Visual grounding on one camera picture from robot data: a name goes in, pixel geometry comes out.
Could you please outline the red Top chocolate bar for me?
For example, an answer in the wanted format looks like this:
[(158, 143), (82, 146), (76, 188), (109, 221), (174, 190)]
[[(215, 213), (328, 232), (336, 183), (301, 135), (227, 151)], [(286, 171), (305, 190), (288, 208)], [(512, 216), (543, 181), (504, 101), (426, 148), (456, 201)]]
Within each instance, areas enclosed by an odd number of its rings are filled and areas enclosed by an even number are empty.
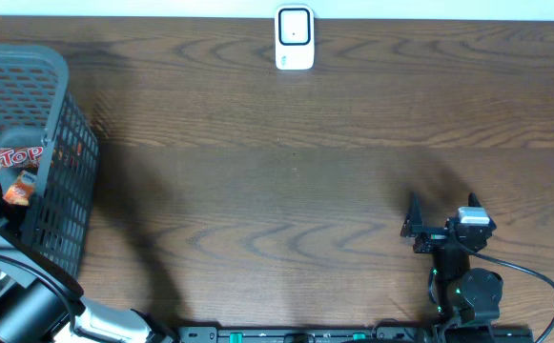
[(43, 147), (0, 148), (0, 170), (37, 169), (43, 152)]

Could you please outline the orange snack packet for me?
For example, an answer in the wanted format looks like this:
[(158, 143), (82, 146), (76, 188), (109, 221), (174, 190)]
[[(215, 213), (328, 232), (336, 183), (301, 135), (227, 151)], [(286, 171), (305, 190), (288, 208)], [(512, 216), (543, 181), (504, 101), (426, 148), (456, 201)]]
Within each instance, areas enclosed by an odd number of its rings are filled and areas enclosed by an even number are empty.
[(3, 195), (3, 199), (11, 205), (27, 207), (35, 193), (36, 178), (34, 173), (22, 171)]

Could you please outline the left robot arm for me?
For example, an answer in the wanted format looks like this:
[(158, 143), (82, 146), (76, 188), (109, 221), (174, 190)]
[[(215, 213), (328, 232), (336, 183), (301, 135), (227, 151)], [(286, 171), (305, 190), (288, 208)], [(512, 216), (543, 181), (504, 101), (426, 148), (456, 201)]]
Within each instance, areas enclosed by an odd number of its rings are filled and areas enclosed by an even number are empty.
[(0, 226), (0, 342), (176, 342), (179, 336), (135, 310), (84, 296), (77, 281)]

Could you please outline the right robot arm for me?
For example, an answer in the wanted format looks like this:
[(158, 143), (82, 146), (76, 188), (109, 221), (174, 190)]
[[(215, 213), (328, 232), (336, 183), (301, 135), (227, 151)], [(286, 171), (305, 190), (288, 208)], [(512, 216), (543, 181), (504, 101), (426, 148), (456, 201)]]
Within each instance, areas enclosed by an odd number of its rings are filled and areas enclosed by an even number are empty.
[(488, 326), (500, 317), (503, 280), (495, 272), (473, 269), (470, 256), (486, 247), (495, 230), (495, 222), (474, 193), (468, 195), (467, 205), (439, 227), (424, 223), (420, 200), (416, 194), (411, 196), (400, 235), (414, 240), (415, 253), (433, 258), (428, 288), (441, 319), (427, 330), (432, 341), (446, 342), (457, 331), (490, 339)]

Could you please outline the white barcode scanner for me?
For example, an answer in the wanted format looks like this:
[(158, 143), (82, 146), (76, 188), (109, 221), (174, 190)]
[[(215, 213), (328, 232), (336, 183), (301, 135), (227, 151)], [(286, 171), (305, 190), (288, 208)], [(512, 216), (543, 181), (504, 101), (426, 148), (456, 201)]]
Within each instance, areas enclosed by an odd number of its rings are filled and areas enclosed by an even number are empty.
[(305, 71), (315, 62), (315, 15), (303, 4), (277, 8), (275, 23), (275, 61), (282, 71)]

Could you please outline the grey plastic basket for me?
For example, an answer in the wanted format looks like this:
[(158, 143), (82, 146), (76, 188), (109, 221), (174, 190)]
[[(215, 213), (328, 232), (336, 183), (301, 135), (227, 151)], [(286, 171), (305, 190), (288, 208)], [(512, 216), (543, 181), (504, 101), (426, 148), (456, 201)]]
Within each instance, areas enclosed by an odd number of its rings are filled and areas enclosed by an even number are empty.
[[(44, 148), (18, 232), (23, 243), (78, 275), (100, 152), (69, 79), (55, 50), (0, 44), (0, 148)], [(21, 172), (1, 169), (1, 185), (8, 188)]]

